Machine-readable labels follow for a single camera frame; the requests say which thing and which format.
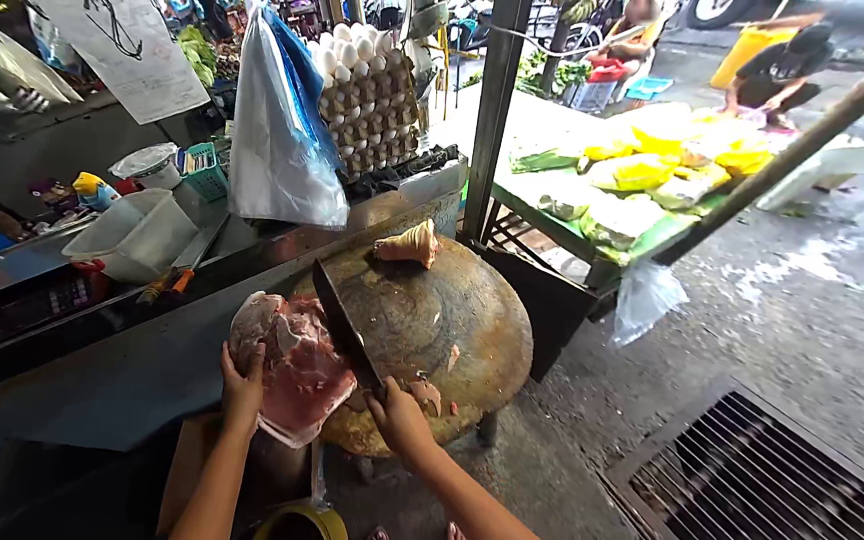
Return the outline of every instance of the white plastic bin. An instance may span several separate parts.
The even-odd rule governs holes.
[[[144,285],[162,275],[197,232],[171,191],[146,189],[115,201],[62,254],[95,264],[119,282]]]

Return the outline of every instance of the person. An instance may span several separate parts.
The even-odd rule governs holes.
[[[229,539],[249,442],[258,427],[264,358],[262,344],[243,376],[235,370],[229,344],[222,344],[222,430],[169,540]],[[390,376],[385,382],[387,395],[383,402],[366,394],[368,410],[389,449],[422,478],[452,516],[448,537],[539,540],[436,444],[426,416],[412,395],[402,391]],[[382,536],[384,531],[380,533],[373,537],[388,538]]]
[[[738,114],[738,106],[758,109],[769,124],[794,130],[786,115],[808,103],[821,88],[809,77],[825,69],[833,57],[833,29],[812,24],[796,32],[786,43],[762,49],[735,72],[726,88],[725,112]]]
[[[585,59],[593,63],[602,59],[621,61],[622,68],[625,68],[625,74],[621,78],[624,81],[642,69],[644,62],[659,41],[659,36],[666,28],[666,21],[673,15],[675,15],[674,10],[665,9],[664,5],[655,0],[630,1],[625,6],[622,17],[608,31],[606,41],[636,26],[645,26],[645,30],[638,36],[621,43],[603,46]]]

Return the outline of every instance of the blue plastic crate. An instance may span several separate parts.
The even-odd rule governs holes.
[[[662,77],[646,77],[636,80],[625,92],[625,97],[630,99],[651,100],[657,94],[661,94],[669,89],[675,80],[663,79]]]

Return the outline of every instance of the foot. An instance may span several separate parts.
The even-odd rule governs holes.
[[[446,535],[447,540],[466,540],[466,537],[462,534],[462,531],[459,530],[459,525],[455,524],[455,521],[448,522],[448,534]]]
[[[767,116],[769,124],[789,131],[797,131],[795,124],[784,112],[772,112]]]
[[[378,525],[375,530],[368,534],[366,540],[389,540],[389,533],[385,531],[382,525]]]

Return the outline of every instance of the round chopping block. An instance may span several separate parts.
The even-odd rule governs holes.
[[[372,245],[322,265],[379,375],[395,377],[403,389],[420,377],[438,388],[440,415],[430,404],[423,410],[436,442],[446,444],[505,407],[525,384],[532,326],[495,268],[455,240],[438,242],[430,270],[413,260],[378,260]],[[294,293],[315,296],[311,276]],[[459,357],[450,371],[453,345]],[[320,436],[359,456],[391,455],[361,388],[329,416]]]

